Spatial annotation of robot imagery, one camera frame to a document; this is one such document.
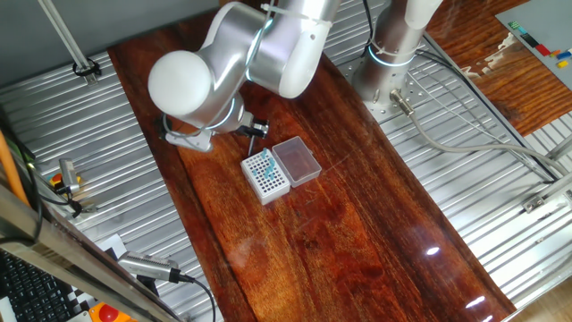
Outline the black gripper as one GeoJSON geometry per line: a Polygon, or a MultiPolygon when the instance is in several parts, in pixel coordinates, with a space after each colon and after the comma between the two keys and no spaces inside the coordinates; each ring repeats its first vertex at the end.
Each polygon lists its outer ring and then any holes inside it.
{"type": "MultiPolygon", "coordinates": [[[[269,122],[267,120],[255,119],[255,124],[260,126],[269,126],[269,122]]],[[[254,122],[251,119],[243,119],[240,122],[240,126],[236,130],[236,132],[240,135],[252,137],[258,136],[260,138],[266,138],[268,134],[268,130],[266,128],[263,129],[256,129],[254,127],[254,122]]]]}

